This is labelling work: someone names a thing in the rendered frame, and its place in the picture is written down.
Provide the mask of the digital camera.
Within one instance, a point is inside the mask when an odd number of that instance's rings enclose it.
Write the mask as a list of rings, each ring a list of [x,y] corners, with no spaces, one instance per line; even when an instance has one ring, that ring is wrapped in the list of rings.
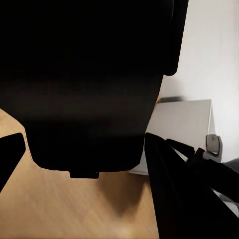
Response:
[[[32,160],[98,179],[140,164],[189,0],[0,0],[0,109]]]

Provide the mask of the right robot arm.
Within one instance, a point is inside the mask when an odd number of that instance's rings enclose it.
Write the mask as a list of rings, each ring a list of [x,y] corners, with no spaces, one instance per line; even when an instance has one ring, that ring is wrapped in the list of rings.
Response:
[[[216,134],[206,135],[206,151],[167,139],[170,146],[187,157],[186,163],[217,194],[223,194],[239,203],[239,173],[225,166],[222,160],[223,142]]]

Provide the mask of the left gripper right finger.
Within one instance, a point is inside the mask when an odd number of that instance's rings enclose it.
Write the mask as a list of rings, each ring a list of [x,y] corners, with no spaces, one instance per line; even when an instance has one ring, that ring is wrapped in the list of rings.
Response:
[[[144,151],[159,239],[239,239],[239,217],[160,136]]]

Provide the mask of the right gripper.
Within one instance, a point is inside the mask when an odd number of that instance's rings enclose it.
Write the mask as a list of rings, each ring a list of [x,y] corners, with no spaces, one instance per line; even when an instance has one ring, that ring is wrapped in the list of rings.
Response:
[[[223,163],[217,163],[211,159],[203,158],[202,148],[197,151],[193,147],[180,143],[178,141],[167,139],[170,146],[178,150],[187,157],[186,163],[199,175],[204,182],[212,188],[217,194],[225,190],[232,178],[232,169]]]

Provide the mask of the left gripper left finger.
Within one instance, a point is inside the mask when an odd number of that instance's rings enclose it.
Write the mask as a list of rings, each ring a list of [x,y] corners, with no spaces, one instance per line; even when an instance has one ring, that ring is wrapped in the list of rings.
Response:
[[[0,138],[0,192],[26,152],[21,132]]]

